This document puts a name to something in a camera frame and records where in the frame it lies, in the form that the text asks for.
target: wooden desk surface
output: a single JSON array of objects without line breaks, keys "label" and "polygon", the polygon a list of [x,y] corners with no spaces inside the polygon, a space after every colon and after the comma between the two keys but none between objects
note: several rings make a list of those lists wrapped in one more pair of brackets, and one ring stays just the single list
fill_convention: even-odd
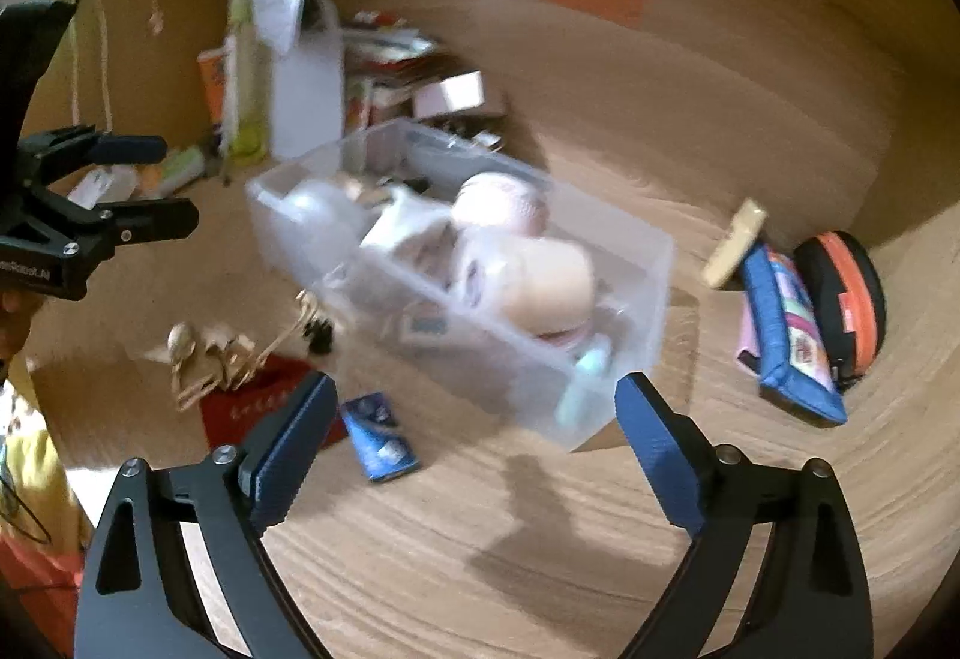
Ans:
[{"label": "wooden desk surface", "polygon": [[[814,429],[766,403],[733,364],[741,296],[705,290],[697,273],[755,189],[787,244],[853,220],[896,124],[896,66],[819,0],[650,0],[640,31],[531,0],[338,1],[400,9],[459,44],[507,85],[521,154],[674,234],[655,381],[710,439],[754,461],[832,461],[871,580],[877,652],[890,648],[956,551],[955,508],[925,496],[915,477],[888,477],[885,446],[923,399],[891,410],[898,384],[887,391],[873,381],[848,396],[851,420],[839,429]],[[226,321],[266,339],[294,314],[296,287],[264,270],[240,186],[208,183],[192,195],[203,214],[195,237],[122,251],[87,300],[50,304],[35,326],[37,390],[90,504],[110,477],[91,472],[129,456],[162,467],[205,453],[199,418],[174,412],[166,368],[142,357],[173,323]],[[373,346],[328,366],[344,396],[395,398],[426,465],[374,487],[340,445],[319,456],[290,519],[267,534],[277,569],[335,656],[618,655],[686,536],[667,525],[616,432],[570,455]],[[916,450],[925,430],[928,453],[952,451],[953,426],[910,429]],[[752,538],[711,648],[733,635],[764,540],[762,531]],[[240,646],[208,570],[200,582],[224,639]]]}]

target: metal bolt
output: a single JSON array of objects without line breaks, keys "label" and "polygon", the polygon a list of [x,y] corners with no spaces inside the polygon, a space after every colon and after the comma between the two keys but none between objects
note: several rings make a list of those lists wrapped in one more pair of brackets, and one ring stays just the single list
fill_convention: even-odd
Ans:
[{"label": "metal bolt", "polygon": [[143,459],[142,458],[128,458],[123,466],[120,468],[120,474],[123,477],[133,477],[134,475],[139,475],[143,471]]},{"label": "metal bolt", "polygon": [[739,464],[743,459],[743,453],[740,448],[733,445],[718,445],[716,448],[717,458],[723,464]]},{"label": "metal bolt", "polygon": [[217,464],[232,464],[237,458],[237,448],[232,445],[221,445],[213,452],[213,461]]},{"label": "metal bolt", "polygon": [[833,468],[822,458],[811,458],[806,465],[810,467],[810,472],[813,472],[817,477],[833,477]]}]

